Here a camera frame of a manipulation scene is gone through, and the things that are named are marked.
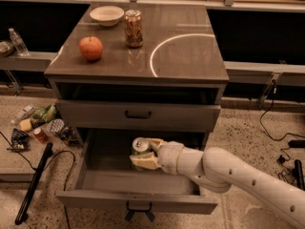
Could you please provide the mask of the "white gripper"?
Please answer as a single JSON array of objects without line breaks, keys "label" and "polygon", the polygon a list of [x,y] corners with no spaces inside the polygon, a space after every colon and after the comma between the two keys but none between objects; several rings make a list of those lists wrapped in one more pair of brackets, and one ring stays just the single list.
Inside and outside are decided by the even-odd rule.
[{"label": "white gripper", "polygon": [[148,169],[156,170],[159,168],[168,174],[177,175],[177,163],[181,151],[184,149],[182,143],[175,141],[167,142],[160,138],[148,138],[151,148],[157,152],[148,152],[140,155],[131,155],[130,160],[133,165]]}]

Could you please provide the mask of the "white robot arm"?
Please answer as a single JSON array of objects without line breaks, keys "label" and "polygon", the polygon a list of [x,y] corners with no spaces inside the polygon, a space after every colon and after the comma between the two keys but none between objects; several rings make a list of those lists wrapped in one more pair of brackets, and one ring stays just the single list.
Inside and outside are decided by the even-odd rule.
[{"label": "white robot arm", "polygon": [[233,185],[270,206],[297,229],[305,229],[305,192],[257,170],[218,147],[200,151],[159,138],[138,137],[132,143],[133,165],[182,175],[200,187],[225,193]]}]

